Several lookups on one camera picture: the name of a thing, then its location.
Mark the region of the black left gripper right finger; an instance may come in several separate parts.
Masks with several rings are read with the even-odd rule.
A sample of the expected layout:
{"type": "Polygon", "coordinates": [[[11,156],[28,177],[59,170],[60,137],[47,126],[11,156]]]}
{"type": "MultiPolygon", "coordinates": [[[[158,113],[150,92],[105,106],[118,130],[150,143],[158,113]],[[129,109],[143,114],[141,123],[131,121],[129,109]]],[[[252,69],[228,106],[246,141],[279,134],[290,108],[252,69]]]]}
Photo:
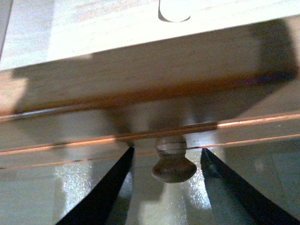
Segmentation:
{"type": "Polygon", "coordinates": [[[202,150],[201,169],[213,213],[220,225],[300,223],[207,148],[202,150]]]}

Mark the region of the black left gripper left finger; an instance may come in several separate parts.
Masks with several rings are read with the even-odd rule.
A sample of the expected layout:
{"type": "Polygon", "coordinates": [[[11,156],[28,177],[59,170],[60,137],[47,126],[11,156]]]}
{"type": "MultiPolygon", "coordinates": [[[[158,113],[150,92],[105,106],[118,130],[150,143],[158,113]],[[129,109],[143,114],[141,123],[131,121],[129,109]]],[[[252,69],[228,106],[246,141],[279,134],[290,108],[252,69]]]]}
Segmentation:
{"type": "Polygon", "coordinates": [[[133,161],[134,148],[130,147],[91,192],[57,224],[104,225],[112,212],[133,161]]]}

